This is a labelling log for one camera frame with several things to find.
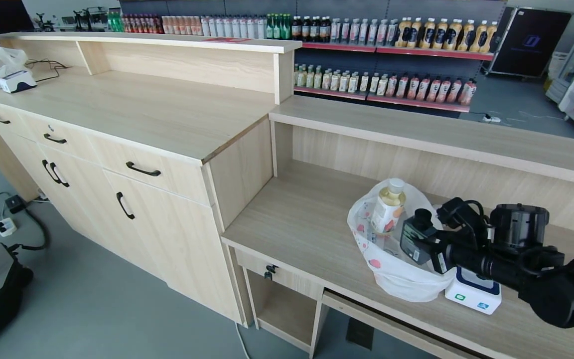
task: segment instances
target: white plastic bag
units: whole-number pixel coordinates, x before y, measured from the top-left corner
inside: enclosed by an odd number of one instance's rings
[[[456,272],[449,270],[444,275],[440,275],[428,270],[428,264],[421,268],[406,258],[405,254],[399,250],[399,237],[396,236],[396,233],[401,232],[404,218],[401,218],[396,230],[389,236],[381,236],[373,232],[369,218],[373,213],[378,193],[388,183],[388,179],[380,182],[368,194],[355,202],[349,210],[347,224],[351,228],[369,269],[374,272],[378,286],[390,295],[409,302],[430,302],[437,298],[440,291],[451,284]],[[406,195],[406,217],[413,216],[416,209],[425,208],[433,214],[433,226],[442,228],[435,209],[421,191],[407,183],[404,192]],[[395,241],[395,245],[387,246],[385,241]]]
[[[28,56],[23,50],[0,47],[0,79],[17,71],[30,71],[25,67],[27,61]]]

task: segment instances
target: wall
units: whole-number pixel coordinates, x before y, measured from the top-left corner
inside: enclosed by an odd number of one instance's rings
[[[574,0],[508,0],[506,6],[530,6],[574,12]],[[556,51],[570,52],[574,44],[574,15],[562,35]]]

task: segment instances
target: white device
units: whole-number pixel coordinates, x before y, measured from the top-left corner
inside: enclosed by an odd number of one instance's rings
[[[465,307],[493,314],[502,303],[502,289],[496,282],[481,279],[472,271],[458,267],[453,283],[444,291],[444,296]]]
[[[37,87],[37,83],[32,78],[32,75],[26,70],[17,71],[6,77],[2,77],[0,79],[0,85],[1,89],[7,93],[17,93]]]

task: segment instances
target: drawer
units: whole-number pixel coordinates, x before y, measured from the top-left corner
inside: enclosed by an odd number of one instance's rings
[[[365,305],[349,300],[348,298],[337,295],[333,292],[325,291],[325,293],[323,293],[322,304],[370,325],[381,332],[385,332],[386,334],[406,342],[409,345],[433,354],[438,358],[478,358],[478,356],[472,353],[464,352],[463,350],[449,345],[446,340],[444,342],[440,341],[433,334],[424,334],[413,327],[405,325],[402,321],[397,321],[394,318],[387,316],[387,314],[374,311]]]
[[[236,260],[243,268],[247,268],[260,275],[265,275],[267,266],[273,266],[273,263],[258,259],[238,249],[236,250]],[[280,267],[275,268],[275,273],[272,274],[272,280],[315,300],[320,299],[324,289],[323,286]]]
[[[0,130],[7,130],[27,139],[34,139],[30,129],[19,117],[18,111],[0,106]]]
[[[20,114],[19,116],[25,120],[37,143],[69,153],[80,159],[99,162],[83,130],[50,118],[40,118],[29,114]]]
[[[108,170],[211,206],[201,167],[162,156],[138,144],[90,136],[101,164]]]

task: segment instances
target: black handle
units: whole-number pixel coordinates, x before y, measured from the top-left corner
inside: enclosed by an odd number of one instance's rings
[[[61,143],[61,144],[64,144],[64,143],[67,142],[66,139],[55,140],[55,139],[53,139],[52,137],[50,137],[50,134],[43,134],[43,138],[46,139],[46,140],[50,140],[50,141],[53,141],[53,142],[56,142],[56,143]]]
[[[55,168],[57,168],[57,165],[55,165],[54,162],[50,164],[50,168],[52,169],[52,172],[54,172],[54,175],[57,176],[57,178],[59,178],[59,175],[57,175],[57,171],[54,170]],[[59,183],[63,184],[64,187],[70,187],[70,184],[68,182],[64,182],[61,178],[59,178]]]
[[[137,171],[137,172],[141,172],[141,173],[144,173],[144,174],[146,174],[146,175],[150,175],[150,176],[152,176],[152,177],[157,177],[158,175],[161,174],[161,171],[159,171],[159,170],[155,170],[155,171],[152,171],[152,172],[147,172],[147,171],[139,170],[138,168],[135,168],[135,167],[134,167],[134,162],[132,162],[132,161],[126,162],[126,166],[128,166],[128,168],[129,168],[130,170],[134,170],[134,171]]]
[[[3,123],[4,125],[7,125],[7,124],[10,123],[10,121],[4,121],[4,120],[2,120],[1,117],[0,117],[0,122]]]
[[[52,178],[53,181],[55,181],[56,184],[61,184],[61,180],[59,179],[59,177],[55,178],[52,173],[50,173],[50,170],[48,170],[48,161],[43,160],[41,161],[41,164],[43,165],[43,168],[46,169],[46,172],[48,172],[48,175],[50,176],[50,178]]]
[[[123,207],[123,202],[121,202],[121,198],[123,198],[123,193],[118,192],[117,193],[117,200],[118,200],[119,204],[121,205],[121,209],[123,209],[123,213],[125,213],[126,216],[128,216],[128,218],[134,219],[134,214],[128,214],[128,211],[126,211],[126,208]]]

